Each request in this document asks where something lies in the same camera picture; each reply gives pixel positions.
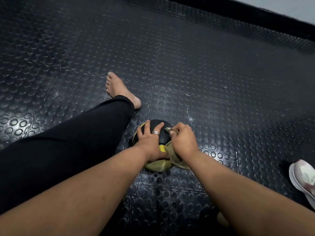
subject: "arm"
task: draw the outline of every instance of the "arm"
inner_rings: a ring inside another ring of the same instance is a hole
[[[99,235],[144,164],[165,157],[150,122],[138,137],[135,146],[1,215],[0,234]]]
[[[315,213],[199,151],[190,126],[171,131],[173,149],[240,235],[314,235]]]

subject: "forearm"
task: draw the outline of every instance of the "forearm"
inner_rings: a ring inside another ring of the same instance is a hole
[[[146,161],[124,150],[1,215],[0,234],[99,235]]]
[[[303,206],[236,174],[203,153],[185,161],[239,234],[311,235],[315,231],[315,214]]]

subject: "white wall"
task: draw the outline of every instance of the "white wall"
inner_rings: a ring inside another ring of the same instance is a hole
[[[315,24],[315,0],[237,0]]]

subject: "person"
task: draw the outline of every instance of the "person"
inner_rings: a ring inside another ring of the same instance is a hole
[[[1,235],[98,235],[144,164],[167,157],[150,121],[111,157],[141,102],[114,73],[106,90],[111,100],[0,153]],[[200,152],[190,126],[173,129],[174,151],[239,235],[314,234],[314,212]]]

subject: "bare foot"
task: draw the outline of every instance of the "bare foot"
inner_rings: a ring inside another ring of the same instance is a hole
[[[108,72],[107,74],[106,90],[112,97],[117,95],[127,97],[134,104],[135,109],[138,109],[141,106],[140,99],[133,95],[124,85],[123,81],[112,72]]]

